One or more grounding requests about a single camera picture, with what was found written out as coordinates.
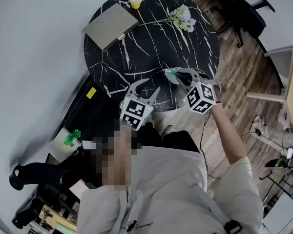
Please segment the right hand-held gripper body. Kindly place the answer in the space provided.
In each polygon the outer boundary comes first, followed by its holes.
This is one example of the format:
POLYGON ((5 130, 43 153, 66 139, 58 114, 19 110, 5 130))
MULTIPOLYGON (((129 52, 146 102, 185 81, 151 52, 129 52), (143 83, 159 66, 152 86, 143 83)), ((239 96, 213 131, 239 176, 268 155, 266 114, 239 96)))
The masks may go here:
POLYGON ((201 80, 193 80, 194 87, 183 99, 184 105, 190 111, 203 115, 214 106, 211 85, 213 81, 213 79, 207 79, 202 76, 201 80))

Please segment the person's black trousers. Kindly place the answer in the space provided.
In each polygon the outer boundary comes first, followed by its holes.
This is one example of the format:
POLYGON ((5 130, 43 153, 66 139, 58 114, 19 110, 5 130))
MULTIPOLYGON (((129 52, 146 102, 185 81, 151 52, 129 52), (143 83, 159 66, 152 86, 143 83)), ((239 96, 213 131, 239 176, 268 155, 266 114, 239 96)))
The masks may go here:
POLYGON ((142 126, 137 132, 138 142, 142 146, 172 148, 199 153, 199 149, 187 131, 178 131, 161 137, 151 125, 142 126))

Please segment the black lapel clip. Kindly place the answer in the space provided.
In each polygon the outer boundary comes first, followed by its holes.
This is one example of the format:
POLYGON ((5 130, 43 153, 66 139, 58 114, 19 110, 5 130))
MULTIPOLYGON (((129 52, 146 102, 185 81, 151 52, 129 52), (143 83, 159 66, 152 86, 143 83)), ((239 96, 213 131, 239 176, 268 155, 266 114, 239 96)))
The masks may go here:
POLYGON ((137 223, 137 220, 132 221, 132 222, 128 225, 126 232, 127 232, 127 233, 130 233, 130 232, 134 229, 136 223, 137 223))

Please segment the light wooden desk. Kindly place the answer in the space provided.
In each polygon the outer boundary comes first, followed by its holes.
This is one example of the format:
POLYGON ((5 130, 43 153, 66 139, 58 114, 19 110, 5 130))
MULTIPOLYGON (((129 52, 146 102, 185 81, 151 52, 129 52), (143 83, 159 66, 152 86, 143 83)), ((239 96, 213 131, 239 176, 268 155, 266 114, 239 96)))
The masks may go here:
POLYGON ((277 77, 280 78, 285 90, 280 95, 247 92, 248 98, 280 102, 286 109, 287 120, 293 127, 293 46, 271 50, 264 54, 272 60, 276 67, 277 77))

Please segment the person's right hand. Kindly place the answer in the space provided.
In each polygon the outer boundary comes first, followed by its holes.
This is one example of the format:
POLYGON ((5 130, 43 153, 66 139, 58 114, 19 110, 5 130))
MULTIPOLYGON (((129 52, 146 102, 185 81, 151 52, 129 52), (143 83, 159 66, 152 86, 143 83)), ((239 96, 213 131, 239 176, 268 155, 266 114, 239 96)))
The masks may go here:
POLYGON ((211 85, 212 85, 212 90, 213 90, 214 106, 221 105, 222 104, 222 101, 220 101, 218 99, 218 96, 221 93, 221 88, 219 87, 217 81, 213 81, 211 83, 211 85))

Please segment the person's right forearm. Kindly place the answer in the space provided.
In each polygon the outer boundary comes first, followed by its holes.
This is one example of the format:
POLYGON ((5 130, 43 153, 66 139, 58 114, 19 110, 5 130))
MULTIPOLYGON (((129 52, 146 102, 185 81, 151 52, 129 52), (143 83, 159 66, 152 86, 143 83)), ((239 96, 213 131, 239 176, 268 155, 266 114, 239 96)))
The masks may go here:
POLYGON ((245 145, 231 123, 221 103, 215 104, 210 110, 221 139, 221 143, 229 164, 234 164, 240 160, 250 162, 247 158, 245 145))

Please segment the person's right grey shoe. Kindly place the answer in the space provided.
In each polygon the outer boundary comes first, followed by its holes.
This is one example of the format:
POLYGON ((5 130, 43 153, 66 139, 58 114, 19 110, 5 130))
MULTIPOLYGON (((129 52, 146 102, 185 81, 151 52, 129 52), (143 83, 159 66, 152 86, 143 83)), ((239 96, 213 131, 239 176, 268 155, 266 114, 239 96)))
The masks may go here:
POLYGON ((175 132, 175 128, 172 125, 168 125, 162 132, 161 138, 164 138, 166 135, 175 132))

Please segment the green plastic bottle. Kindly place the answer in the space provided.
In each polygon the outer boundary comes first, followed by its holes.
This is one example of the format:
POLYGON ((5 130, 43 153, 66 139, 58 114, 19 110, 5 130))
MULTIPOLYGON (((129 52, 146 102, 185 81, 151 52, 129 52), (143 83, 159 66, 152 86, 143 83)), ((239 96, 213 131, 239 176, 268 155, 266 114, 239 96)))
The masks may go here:
POLYGON ((62 146, 72 146, 74 142, 81 136, 81 131, 74 130, 72 133, 70 133, 68 136, 64 138, 64 141, 62 142, 62 146))

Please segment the person's white shirt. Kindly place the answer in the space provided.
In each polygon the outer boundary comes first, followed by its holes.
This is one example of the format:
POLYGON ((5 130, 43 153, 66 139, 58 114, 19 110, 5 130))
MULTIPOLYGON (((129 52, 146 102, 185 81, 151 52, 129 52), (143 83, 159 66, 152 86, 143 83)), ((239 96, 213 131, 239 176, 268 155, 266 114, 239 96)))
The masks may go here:
POLYGON ((126 189, 82 193, 77 234, 227 234, 229 221, 238 234, 259 233, 263 204, 247 161, 227 168, 213 196, 200 153, 145 146, 131 161, 126 189))

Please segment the black case with yellow label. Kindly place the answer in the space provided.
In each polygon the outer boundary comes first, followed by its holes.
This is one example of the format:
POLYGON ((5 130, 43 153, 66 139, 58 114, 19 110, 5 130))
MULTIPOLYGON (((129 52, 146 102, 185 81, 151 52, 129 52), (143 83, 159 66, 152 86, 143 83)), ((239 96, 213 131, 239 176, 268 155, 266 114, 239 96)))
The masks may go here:
POLYGON ((76 129, 81 131, 81 136, 78 138, 81 143, 83 140, 97 143, 113 131, 114 123, 118 118, 118 103, 106 95, 91 77, 88 77, 77 90, 54 138, 64 127, 70 133, 76 129))

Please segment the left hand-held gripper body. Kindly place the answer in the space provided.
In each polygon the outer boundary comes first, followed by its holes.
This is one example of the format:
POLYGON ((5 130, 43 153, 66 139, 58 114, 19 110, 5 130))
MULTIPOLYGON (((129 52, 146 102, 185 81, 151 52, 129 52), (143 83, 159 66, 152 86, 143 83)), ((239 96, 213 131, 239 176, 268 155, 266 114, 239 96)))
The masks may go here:
POLYGON ((153 111, 153 97, 142 98, 135 95, 126 95, 122 106, 120 120, 139 130, 153 111))

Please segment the black tripod stand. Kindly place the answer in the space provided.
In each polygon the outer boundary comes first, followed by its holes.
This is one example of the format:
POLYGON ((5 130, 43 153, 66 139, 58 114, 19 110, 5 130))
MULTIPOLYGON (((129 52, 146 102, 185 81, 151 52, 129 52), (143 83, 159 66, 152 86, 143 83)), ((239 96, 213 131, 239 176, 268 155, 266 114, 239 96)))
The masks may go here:
POLYGON ((269 187, 267 193, 264 196, 263 202, 267 201, 268 195, 269 195, 271 189, 273 188, 273 186, 277 186, 283 193, 285 193, 293 201, 293 183, 289 183, 288 181, 286 181, 285 177, 282 177, 280 182, 277 182, 271 178, 272 174, 273 174, 273 171, 270 171, 268 175, 259 178, 261 181, 268 179, 272 183, 271 186, 269 187))

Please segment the grey flat box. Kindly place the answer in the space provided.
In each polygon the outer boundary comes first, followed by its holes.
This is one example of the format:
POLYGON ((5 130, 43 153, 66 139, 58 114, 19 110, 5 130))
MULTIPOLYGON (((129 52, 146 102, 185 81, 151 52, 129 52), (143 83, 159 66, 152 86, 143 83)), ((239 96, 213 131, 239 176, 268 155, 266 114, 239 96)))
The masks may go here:
POLYGON ((91 21, 83 32, 105 52, 138 24, 138 20, 127 10, 114 4, 91 21))

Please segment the white smartphone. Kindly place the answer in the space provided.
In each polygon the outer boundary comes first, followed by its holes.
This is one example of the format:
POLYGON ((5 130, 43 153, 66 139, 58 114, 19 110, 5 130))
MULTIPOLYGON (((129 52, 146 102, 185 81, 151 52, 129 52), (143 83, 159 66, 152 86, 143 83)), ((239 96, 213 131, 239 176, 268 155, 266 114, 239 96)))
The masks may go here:
POLYGON ((94 141, 83 140, 82 146, 83 146, 83 149, 85 149, 85 150, 96 150, 97 143, 94 141))

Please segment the artificial flower bouquet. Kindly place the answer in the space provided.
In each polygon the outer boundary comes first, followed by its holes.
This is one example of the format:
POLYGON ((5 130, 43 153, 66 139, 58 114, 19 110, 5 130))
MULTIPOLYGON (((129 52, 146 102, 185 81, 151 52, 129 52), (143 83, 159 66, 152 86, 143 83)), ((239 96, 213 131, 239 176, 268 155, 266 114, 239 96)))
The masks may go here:
POLYGON ((154 20, 147 23, 142 23, 140 25, 148 25, 155 23, 171 23, 178 30, 186 31, 188 33, 192 33, 194 31, 194 26, 196 24, 196 20, 191 17, 191 13, 189 8, 186 5, 181 5, 178 8, 174 9, 169 13, 169 17, 166 19, 154 20))

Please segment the black and green equipment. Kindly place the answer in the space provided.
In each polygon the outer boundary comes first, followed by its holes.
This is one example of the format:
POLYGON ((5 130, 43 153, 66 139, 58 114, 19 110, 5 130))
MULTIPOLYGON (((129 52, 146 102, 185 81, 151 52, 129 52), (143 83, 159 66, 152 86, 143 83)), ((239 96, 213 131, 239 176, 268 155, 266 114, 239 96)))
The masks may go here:
POLYGON ((293 171, 293 159, 272 159, 265 164, 265 167, 290 169, 293 171))

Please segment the white cardboard box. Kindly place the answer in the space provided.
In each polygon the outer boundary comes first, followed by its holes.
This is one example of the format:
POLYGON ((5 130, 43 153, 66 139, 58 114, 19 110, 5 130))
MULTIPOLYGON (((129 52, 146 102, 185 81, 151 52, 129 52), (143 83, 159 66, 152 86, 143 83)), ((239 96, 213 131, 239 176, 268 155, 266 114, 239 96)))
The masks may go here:
POLYGON ((76 140, 70 146, 62 146, 62 143, 69 134, 70 132, 63 127, 56 137, 49 143, 49 153, 58 162, 63 162, 82 145, 80 141, 76 140))

